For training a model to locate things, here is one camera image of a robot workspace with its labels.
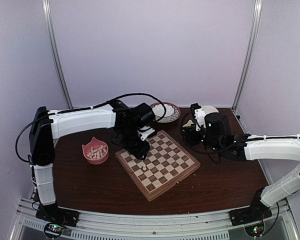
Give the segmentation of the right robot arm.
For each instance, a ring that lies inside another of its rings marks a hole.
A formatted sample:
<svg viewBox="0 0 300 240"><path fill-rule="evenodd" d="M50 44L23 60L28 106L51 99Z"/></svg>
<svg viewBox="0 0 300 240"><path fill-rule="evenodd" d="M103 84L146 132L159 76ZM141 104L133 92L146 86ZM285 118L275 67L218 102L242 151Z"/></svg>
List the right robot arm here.
<svg viewBox="0 0 300 240"><path fill-rule="evenodd" d="M254 160L291 160L297 166L275 183L255 193L246 210L249 220L258 220L278 201L300 190L300 133L286 136L258 136L231 134L229 119L219 112L205 114L200 123L199 114L192 112L192 119L179 127L182 141L194 148L203 144L200 154L225 158L236 162Z"/></svg>

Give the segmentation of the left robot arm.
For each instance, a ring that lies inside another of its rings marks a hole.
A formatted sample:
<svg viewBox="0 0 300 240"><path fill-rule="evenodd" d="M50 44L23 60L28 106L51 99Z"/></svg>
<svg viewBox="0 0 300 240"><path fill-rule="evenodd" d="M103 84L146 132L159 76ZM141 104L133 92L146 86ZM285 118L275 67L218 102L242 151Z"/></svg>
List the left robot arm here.
<svg viewBox="0 0 300 240"><path fill-rule="evenodd" d="M68 110L48 111L44 106L38 108L30 129L29 144L30 162L33 165L39 201L43 205L43 215L51 222L62 218L61 209L55 206L54 140L89 130L113 129L121 136L120 145L138 160L144 160L150 150L146 139L157 133L149 126L155 118L148 104L128 107L118 99L99 106Z"/></svg>

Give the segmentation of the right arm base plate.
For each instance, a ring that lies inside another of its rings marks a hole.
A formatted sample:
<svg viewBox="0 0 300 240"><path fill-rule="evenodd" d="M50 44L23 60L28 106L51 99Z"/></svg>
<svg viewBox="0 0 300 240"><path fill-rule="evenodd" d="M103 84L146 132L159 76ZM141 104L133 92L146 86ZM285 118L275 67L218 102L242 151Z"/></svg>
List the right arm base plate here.
<svg viewBox="0 0 300 240"><path fill-rule="evenodd" d="M249 206L245 208L234 209L229 212L231 224L233 226L245 225L252 222L262 221L271 217L271 210L266 207Z"/></svg>

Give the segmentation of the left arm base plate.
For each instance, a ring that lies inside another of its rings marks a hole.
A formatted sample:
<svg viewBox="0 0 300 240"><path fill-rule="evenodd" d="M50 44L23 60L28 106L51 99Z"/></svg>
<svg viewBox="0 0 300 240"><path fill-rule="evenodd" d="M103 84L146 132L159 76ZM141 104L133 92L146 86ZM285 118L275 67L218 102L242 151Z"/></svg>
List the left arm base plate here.
<svg viewBox="0 0 300 240"><path fill-rule="evenodd" d="M61 226L76 227L80 213L75 210L60 208L55 205L40 205L35 217Z"/></svg>

